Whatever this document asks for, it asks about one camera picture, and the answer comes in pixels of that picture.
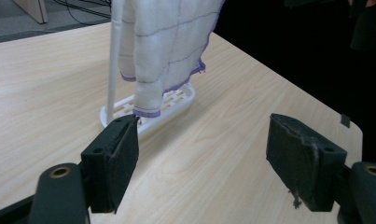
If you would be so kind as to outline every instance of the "gray floor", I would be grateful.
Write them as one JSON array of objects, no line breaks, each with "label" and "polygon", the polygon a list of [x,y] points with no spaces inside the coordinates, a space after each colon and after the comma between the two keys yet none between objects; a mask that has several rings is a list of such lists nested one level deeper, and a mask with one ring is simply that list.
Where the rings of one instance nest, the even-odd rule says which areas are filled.
[{"label": "gray floor", "polygon": [[109,22],[111,7],[105,0],[91,0],[103,4],[93,4],[82,0],[67,0],[68,4],[82,7],[83,11],[63,6],[55,0],[45,0],[49,22],[38,23],[13,0],[0,0],[0,42],[45,35],[78,27]]}]

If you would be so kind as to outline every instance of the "dark background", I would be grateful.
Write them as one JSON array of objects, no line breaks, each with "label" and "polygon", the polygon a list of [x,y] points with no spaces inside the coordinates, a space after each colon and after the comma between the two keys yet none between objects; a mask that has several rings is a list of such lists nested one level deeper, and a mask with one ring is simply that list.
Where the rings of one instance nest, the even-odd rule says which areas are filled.
[{"label": "dark background", "polygon": [[226,0],[215,33],[348,116],[363,132],[362,161],[376,162],[376,47],[350,48],[349,10],[347,0]]}]

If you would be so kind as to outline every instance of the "light wood grain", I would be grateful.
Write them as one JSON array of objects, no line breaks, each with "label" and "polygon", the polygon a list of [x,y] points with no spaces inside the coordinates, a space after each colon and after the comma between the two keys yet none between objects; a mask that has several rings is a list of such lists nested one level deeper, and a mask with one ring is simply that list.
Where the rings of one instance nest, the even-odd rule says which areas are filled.
[{"label": "light wood grain", "polygon": [[[109,34],[107,23],[0,44],[0,209],[34,194],[52,165],[78,163],[102,130]],[[191,108],[140,141],[118,213],[91,223],[337,223],[336,203],[331,213],[293,207],[266,161],[270,114],[346,149],[348,165],[360,161],[360,129],[216,34],[202,59]],[[134,93],[117,85],[117,99]]]}]

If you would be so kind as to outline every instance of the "white towel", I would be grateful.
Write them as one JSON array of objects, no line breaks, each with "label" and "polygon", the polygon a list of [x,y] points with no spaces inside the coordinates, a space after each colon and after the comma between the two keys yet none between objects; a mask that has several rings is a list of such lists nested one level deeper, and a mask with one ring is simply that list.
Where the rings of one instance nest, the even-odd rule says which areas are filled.
[{"label": "white towel", "polygon": [[135,81],[133,113],[160,115],[162,96],[205,69],[201,60],[224,0],[124,0],[118,67]]}]

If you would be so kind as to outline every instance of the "drying rack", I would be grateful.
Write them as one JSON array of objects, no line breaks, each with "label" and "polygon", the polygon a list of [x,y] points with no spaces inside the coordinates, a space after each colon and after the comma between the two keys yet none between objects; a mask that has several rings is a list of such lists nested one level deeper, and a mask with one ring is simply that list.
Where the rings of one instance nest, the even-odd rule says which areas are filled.
[{"label": "drying rack", "polygon": [[[117,78],[120,77],[118,71],[118,52],[121,39],[122,3],[122,0],[112,0],[107,104],[100,110],[100,121],[104,128],[113,119],[131,114],[134,105],[134,95],[115,102]],[[143,138],[153,133],[160,126],[188,109],[193,103],[195,95],[195,89],[190,83],[183,85],[176,91],[165,93],[160,107],[160,116],[157,118],[140,118],[137,130],[138,137]]]}]

